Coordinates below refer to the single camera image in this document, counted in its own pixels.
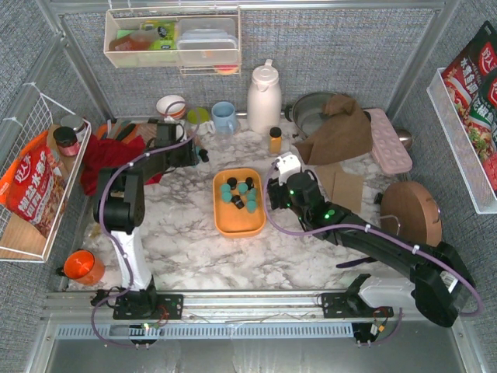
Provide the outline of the orange storage basket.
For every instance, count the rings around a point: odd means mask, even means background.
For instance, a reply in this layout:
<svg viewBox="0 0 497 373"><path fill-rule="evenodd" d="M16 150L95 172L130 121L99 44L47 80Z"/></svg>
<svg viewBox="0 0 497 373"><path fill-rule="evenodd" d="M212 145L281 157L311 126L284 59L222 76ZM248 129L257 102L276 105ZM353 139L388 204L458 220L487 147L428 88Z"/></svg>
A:
<svg viewBox="0 0 497 373"><path fill-rule="evenodd" d="M226 169L213 178L214 223L227 238L258 235L266 224L262 181L250 168Z"/></svg>

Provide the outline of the brown cloth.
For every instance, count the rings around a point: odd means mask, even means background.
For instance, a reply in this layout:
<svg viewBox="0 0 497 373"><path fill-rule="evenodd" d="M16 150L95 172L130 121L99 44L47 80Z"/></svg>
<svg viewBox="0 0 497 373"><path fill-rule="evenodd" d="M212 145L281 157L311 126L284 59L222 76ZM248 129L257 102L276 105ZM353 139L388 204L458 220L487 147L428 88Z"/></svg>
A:
<svg viewBox="0 0 497 373"><path fill-rule="evenodd" d="M354 98L334 95L322 106L321 112L328 117L324 123L295 144L305 164L323 166L371 152L370 118Z"/></svg>

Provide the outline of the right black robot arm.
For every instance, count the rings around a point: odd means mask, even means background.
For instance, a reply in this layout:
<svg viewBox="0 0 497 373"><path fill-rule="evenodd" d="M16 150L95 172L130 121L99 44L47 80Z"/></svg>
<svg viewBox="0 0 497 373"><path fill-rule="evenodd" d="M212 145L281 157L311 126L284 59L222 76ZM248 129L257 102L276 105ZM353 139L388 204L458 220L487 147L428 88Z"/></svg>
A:
<svg viewBox="0 0 497 373"><path fill-rule="evenodd" d="M409 296L417 311L438 326L451 327L458 317L477 316L484 309L474 279L454 247L406 241L327 201L315 175L302 169L291 152L271 163L262 205L266 213L278 208L295 213L299 236L354 249L400 273L413 286Z"/></svg>

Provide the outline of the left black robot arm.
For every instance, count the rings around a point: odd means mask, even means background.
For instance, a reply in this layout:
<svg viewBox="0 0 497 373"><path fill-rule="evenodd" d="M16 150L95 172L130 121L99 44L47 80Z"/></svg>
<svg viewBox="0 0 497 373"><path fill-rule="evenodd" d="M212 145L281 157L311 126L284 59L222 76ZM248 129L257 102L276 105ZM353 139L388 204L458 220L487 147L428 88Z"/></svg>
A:
<svg viewBox="0 0 497 373"><path fill-rule="evenodd" d="M145 214L144 184L166 171L168 153L192 142L199 128L195 126L184 141L145 150L117 169L100 170L94 212L116 251L125 291L144 291L152 282L139 232Z"/></svg>

